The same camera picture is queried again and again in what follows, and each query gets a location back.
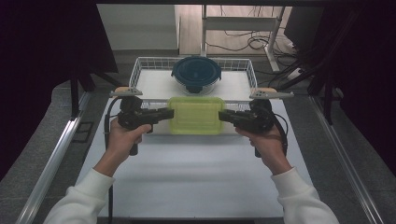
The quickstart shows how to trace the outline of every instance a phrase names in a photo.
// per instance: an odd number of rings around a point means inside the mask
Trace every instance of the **person's right hand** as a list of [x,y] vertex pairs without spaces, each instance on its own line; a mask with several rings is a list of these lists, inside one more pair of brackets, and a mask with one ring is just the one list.
[[267,133],[250,133],[239,128],[235,128],[235,131],[249,138],[250,144],[257,148],[262,155],[262,162],[271,170],[273,175],[280,175],[291,169],[283,153],[280,133],[275,125]]

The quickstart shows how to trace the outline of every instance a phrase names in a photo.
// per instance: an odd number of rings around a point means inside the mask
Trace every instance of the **white surface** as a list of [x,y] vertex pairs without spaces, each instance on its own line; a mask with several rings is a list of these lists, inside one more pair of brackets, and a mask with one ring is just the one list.
[[[143,92],[142,99],[169,99],[174,96],[187,96],[178,82],[171,76],[171,70],[143,69],[137,82],[137,89]],[[222,71],[221,80],[215,83],[212,92],[205,96],[216,96],[224,101],[250,101],[250,85],[246,72]]]
[[[304,180],[312,183],[283,102],[271,102],[274,112],[289,123],[290,163]],[[119,108],[120,104],[115,104],[112,114],[117,114]],[[103,131],[102,119],[78,181],[105,151]],[[246,137],[237,134],[145,134],[139,154],[129,158],[115,174],[114,216],[282,217],[270,175],[254,156],[254,148]],[[107,216],[106,208],[100,216]]]
[[97,4],[112,49],[178,49],[173,5]]

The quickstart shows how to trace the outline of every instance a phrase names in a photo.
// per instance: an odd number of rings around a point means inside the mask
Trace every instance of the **translucent yellow lid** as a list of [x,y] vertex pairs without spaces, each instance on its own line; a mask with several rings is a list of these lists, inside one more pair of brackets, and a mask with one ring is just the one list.
[[169,119],[173,134],[219,134],[223,124],[219,120],[219,111],[225,109],[225,103],[219,97],[172,97],[168,107],[175,110],[173,119]]

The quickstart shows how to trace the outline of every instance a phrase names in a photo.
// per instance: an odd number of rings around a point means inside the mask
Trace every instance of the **human arm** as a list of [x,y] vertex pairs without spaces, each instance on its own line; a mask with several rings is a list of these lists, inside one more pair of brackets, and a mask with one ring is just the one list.
[[132,145],[140,143],[141,135],[150,129],[150,125],[142,125],[128,132],[113,119],[106,152],[78,184],[67,189],[66,195],[52,207],[45,223],[96,223],[97,215],[105,206],[106,193],[114,182],[112,176],[129,157]]
[[284,208],[284,221],[290,223],[338,223],[332,210],[323,203],[317,190],[300,177],[282,150],[279,130],[274,126],[268,133],[255,134],[235,129],[257,148],[262,162],[270,169],[279,192],[278,201]]

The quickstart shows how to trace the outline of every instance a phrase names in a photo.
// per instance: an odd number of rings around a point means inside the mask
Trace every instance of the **white sweatshirt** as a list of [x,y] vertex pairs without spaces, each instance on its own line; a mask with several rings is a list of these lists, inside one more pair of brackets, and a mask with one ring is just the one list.
[[[338,223],[332,210],[318,198],[316,189],[307,185],[295,168],[273,175],[272,179],[279,191],[278,201],[284,207],[286,224]],[[80,183],[67,190],[44,223],[96,223],[113,183],[114,178],[91,169]]]

